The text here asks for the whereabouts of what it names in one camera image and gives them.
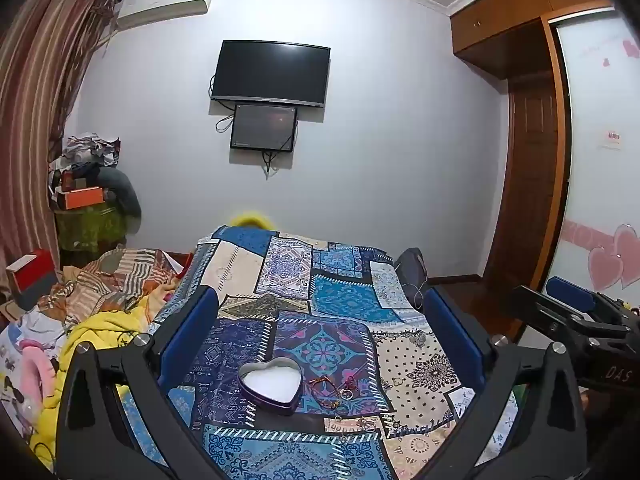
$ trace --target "black cable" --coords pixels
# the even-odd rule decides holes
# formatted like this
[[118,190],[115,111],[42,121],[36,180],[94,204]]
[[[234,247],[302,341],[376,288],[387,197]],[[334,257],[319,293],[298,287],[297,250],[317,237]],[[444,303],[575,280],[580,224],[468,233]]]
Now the black cable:
[[49,455],[51,456],[51,466],[53,468],[53,471],[55,471],[56,470],[56,458],[53,456],[53,453],[51,452],[51,450],[49,449],[47,444],[44,444],[43,442],[38,442],[35,446],[33,446],[33,452],[34,453],[38,449],[38,446],[44,446],[44,449],[49,451]]
[[[216,123],[216,131],[217,131],[219,134],[223,134],[223,133],[225,133],[225,132],[230,128],[230,126],[234,123],[234,116],[235,116],[235,114],[236,114],[236,113],[234,112],[234,113],[232,113],[231,115],[228,115],[228,116],[226,116],[226,117],[223,117],[222,119],[220,119],[220,120]],[[224,126],[224,127],[220,128],[220,123],[222,123],[222,122],[224,122],[224,121],[228,121],[229,119],[231,119],[231,120],[229,121],[229,123],[228,123],[226,126]]]
[[[209,79],[209,99],[211,99],[211,100],[213,100],[213,80],[215,79],[215,77],[216,77],[216,75],[214,74],[214,75],[212,75],[212,76],[211,76],[211,79]],[[233,122],[234,122],[234,116],[235,116],[235,114],[236,114],[236,109],[235,109],[235,108],[232,108],[232,107],[230,107],[230,106],[225,105],[222,101],[217,101],[217,102],[219,102],[221,105],[223,105],[223,107],[225,107],[227,110],[231,110],[231,111],[233,112],[232,114],[230,114],[230,115],[228,115],[228,116],[226,116],[226,117],[224,117],[224,118],[220,119],[220,120],[216,123],[216,131],[217,131],[219,134],[223,134],[223,133],[225,133],[225,132],[230,128],[230,126],[233,124]],[[231,120],[229,121],[229,124],[227,124],[226,126],[224,126],[224,127],[220,128],[220,123],[223,123],[224,121],[228,121],[229,119],[231,119]]]
[[211,79],[209,79],[209,99],[213,99],[213,79],[216,77],[216,75],[212,75]]
[[292,131],[291,135],[289,137],[287,137],[287,140],[285,140],[280,145],[280,147],[276,150],[276,152],[273,153],[272,151],[267,151],[267,150],[263,150],[262,151],[262,161],[264,162],[264,165],[265,165],[264,169],[267,172],[267,177],[269,176],[269,170],[271,169],[271,163],[275,160],[275,158],[278,156],[278,154],[281,153],[282,149],[285,147],[285,145],[289,142],[291,137],[293,137],[294,134],[297,131],[298,131],[298,117],[296,116],[296,125],[293,127],[293,131]]

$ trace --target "metal screw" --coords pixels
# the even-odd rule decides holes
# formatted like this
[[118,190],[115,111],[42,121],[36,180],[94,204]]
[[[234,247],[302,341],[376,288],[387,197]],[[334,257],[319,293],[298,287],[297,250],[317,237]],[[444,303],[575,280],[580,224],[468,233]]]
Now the metal screw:
[[89,348],[91,348],[91,346],[91,343],[89,343],[88,341],[82,341],[81,343],[78,343],[78,346],[76,346],[76,352],[78,352],[79,354],[84,354],[88,351]]
[[138,334],[133,338],[133,344],[135,346],[144,346],[149,343],[151,336],[147,333]]
[[564,346],[559,341],[554,341],[554,343],[551,345],[551,348],[556,354],[564,354],[566,352],[566,346]]
[[507,346],[509,344],[509,339],[505,335],[496,334],[491,338],[491,343],[498,347]]

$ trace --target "blue patterned blanket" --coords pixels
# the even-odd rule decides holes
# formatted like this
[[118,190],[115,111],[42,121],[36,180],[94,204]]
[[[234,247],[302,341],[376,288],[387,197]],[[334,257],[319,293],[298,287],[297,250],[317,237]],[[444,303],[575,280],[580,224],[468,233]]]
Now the blue patterned blanket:
[[[218,319],[169,397],[232,480],[412,478],[473,397],[384,251],[223,226],[199,240],[150,331],[199,285],[217,292]],[[242,364],[277,356],[294,359],[304,374],[290,417],[263,412],[238,389]],[[320,376],[338,388],[357,386],[338,417],[311,393],[308,381]],[[324,388],[316,397],[335,393]],[[124,407],[145,454],[163,463],[130,396]],[[516,411],[511,399],[481,462],[499,452]]]

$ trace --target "striped curtain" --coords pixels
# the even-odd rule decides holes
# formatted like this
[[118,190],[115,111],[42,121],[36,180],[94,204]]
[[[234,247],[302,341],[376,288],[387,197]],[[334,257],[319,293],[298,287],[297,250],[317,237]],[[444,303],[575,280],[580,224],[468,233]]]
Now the striped curtain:
[[6,265],[35,248],[59,264],[48,162],[97,41],[105,0],[27,0],[0,44],[0,290]]

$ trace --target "wooden floor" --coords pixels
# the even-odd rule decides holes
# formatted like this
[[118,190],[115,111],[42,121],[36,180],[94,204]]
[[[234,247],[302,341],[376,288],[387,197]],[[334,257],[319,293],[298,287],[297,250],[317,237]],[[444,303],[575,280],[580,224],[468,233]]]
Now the wooden floor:
[[482,282],[447,283],[440,285],[458,304],[472,314],[489,335],[503,334],[511,341],[517,336],[521,323],[504,313],[504,306]]

